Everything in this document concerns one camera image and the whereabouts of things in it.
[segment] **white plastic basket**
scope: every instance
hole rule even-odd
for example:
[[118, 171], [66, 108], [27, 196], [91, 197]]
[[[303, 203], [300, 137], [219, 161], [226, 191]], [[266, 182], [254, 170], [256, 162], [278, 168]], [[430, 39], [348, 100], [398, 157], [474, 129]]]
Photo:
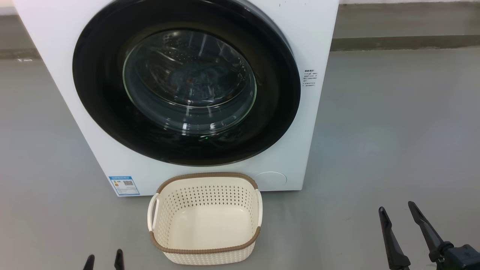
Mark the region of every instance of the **white plastic basket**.
[[262, 211], [262, 196], [249, 176], [188, 174], [158, 188], [148, 206], [148, 230], [154, 245], [175, 263], [233, 263], [252, 253]]

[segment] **white handle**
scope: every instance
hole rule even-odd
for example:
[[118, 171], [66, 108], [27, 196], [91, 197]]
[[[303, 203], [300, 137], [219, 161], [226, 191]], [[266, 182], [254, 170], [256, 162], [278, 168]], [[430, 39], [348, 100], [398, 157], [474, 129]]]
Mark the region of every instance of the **white handle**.
[[255, 189], [257, 193], [257, 201], [258, 201], [258, 226], [262, 226], [262, 217], [264, 216], [264, 202], [262, 201], [262, 194], [260, 190]]
[[[152, 199], [150, 200], [150, 203], [148, 204], [147, 225], [148, 225], [148, 230], [150, 232], [153, 231], [153, 229], [155, 228], [155, 224], [152, 224], [152, 208], [153, 208], [153, 203], [155, 203], [157, 197], [158, 197], [158, 193], [155, 193], [155, 195], [153, 195]], [[156, 220], [156, 213], [158, 211], [158, 203], [159, 201], [156, 202], [156, 207], [155, 207], [155, 218], [154, 218], [155, 220]]]

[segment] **floor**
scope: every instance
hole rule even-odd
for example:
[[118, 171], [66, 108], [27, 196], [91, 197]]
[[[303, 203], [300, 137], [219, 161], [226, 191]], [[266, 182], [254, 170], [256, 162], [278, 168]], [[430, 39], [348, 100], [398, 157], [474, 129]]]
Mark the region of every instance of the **floor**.
[[[480, 49], [330, 54], [304, 189], [263, 193], [242, 263], [196, 269], [387, 269], [384, 206], [411, 269], [434, 269], [407, 202], [480, 249]], [[42, 61], [0, 61], [0, 268], [193, 269], [149, 239], [149, 198], [118, 198]]]

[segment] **basket bottom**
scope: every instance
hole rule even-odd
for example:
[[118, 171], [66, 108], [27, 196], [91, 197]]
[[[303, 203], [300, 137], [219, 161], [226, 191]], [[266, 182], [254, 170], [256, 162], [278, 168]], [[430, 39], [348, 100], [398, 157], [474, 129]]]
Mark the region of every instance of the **basket bottom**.
[[248, 242], [255, 230], [248, 210], [233, 205], [179, 210], [172, 218], [168, 247], [213, 249]]

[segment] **washing machine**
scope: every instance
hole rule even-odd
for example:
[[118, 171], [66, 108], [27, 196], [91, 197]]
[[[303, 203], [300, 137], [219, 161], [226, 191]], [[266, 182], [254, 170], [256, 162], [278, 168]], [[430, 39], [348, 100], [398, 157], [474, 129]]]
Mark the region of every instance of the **washing machine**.
[[199, 172], [302, 189], [337, 0], [14, 3], [118, 196]]

